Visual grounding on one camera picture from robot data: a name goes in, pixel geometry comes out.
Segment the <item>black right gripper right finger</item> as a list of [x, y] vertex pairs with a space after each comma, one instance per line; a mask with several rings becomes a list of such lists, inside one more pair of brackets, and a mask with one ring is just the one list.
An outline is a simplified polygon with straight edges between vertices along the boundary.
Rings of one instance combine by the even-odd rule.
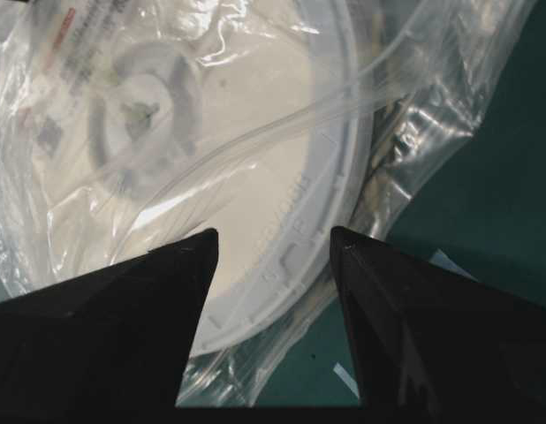
[[337, 226], [330, 267], [369, 423], [546, 423], [546, 308]]

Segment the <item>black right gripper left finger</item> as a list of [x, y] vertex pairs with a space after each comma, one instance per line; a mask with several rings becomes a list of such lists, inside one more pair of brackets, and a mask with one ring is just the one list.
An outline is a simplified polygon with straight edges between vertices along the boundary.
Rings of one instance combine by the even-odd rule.
[[0, 423], [168, 423], [219, 257], [206, 229], [0, 302]]

